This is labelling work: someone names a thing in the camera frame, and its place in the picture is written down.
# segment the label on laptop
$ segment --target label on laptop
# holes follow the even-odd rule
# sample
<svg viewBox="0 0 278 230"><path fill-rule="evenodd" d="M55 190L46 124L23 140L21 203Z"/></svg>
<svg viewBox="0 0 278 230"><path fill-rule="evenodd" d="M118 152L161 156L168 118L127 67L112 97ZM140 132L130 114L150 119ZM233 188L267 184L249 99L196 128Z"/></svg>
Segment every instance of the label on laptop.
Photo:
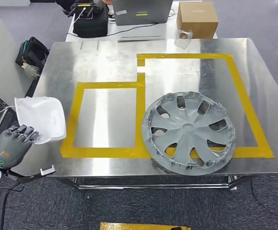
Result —
<svg viewBox="0 0 278 230"><path fill-rule="evenodd" d="M128 13L126 10L116 12L116 15L122 15L122 14L126 14L126 13Z"/></svg>
<svg viewBox="0 0 278 230"><path fill-rule="evenodd" d="M141 11L141 12L137 12L136 16L147 16L147 11Z"/></svg>

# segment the hubcap center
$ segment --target hubcap center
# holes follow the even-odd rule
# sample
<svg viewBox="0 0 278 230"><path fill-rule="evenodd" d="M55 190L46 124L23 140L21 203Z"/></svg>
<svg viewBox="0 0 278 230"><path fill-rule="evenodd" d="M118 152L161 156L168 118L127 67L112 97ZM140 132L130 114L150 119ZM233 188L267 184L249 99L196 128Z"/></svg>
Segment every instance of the hubcap center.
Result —
<svg viewBox="0 0 278 230"><path fill-rule="evenodd" d="M187 131L191 131L191 130L193 130L194 129L194 126L192 125L192 124L184 124L183 126L183 128L187 130Z"/></svg>

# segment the gray carpet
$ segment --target gray carpet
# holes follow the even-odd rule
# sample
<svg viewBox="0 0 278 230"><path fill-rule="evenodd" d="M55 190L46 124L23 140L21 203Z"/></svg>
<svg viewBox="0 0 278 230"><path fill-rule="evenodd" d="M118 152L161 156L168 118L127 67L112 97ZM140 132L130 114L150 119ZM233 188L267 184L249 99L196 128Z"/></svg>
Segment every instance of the gray carpet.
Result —
<svg viewBox="0 0 278 230"><path fill-rule="evenodd" d="M250 37L278 84L277 0L214 0L218 37ZM22 42L36 36L51 47L64 41L70 25L55 4L0 8L0 17ZM144 178L150 183L156 178ZM174 178L175 182L185 178ZM2 187L13 184L4 179ZM253 180L256 196L278 214L278 176ZM2 197L0 199L0 213ZM219 190L79 191L42 179L10 194L7 230L97 230L99 222L187 225L192 229L278 229L278 218L259 205L250 183L236 192Z"/></svg>

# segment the yellow tape rectangle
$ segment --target yellow tape rectangle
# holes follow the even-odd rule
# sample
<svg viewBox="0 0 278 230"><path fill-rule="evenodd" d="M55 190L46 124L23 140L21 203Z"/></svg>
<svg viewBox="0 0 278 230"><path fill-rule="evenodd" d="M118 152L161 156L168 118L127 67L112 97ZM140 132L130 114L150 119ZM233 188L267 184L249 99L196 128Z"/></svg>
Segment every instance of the yellow tape rectangle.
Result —
<svg viewBox="0 0 278 230"><path fill-rule="evenodd" d="M263 129L248 96L242 79L230 54L137 54L137 64L145 66L145 59L150 58L198 58L224 59L234 83L239 100L248 119L257 147L236 147L233 158L273 158L273 154L264 134ZM134 146L131 148L80 148L74 147L73 141L85 89L136 88L136 118ZM61 142L60 152L67 158L150 158L141 138L141 120L145 113L145 74L137 73L137 81L130 82L79 82L75 90L73 101L67 122L67 137ZM191 157L198 157L196 152Z"/></svg>

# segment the laptop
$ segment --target laptop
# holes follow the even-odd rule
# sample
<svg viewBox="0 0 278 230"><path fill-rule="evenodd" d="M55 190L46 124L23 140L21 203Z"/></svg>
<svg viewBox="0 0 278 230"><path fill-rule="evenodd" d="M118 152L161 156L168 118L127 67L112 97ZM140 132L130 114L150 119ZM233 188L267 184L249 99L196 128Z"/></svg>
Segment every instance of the laptop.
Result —
<svg viewBox="0 0 278 230"><path fill-rule="evenodd" d="M113 0L116 25L166 23L173 0Z"/></svg>

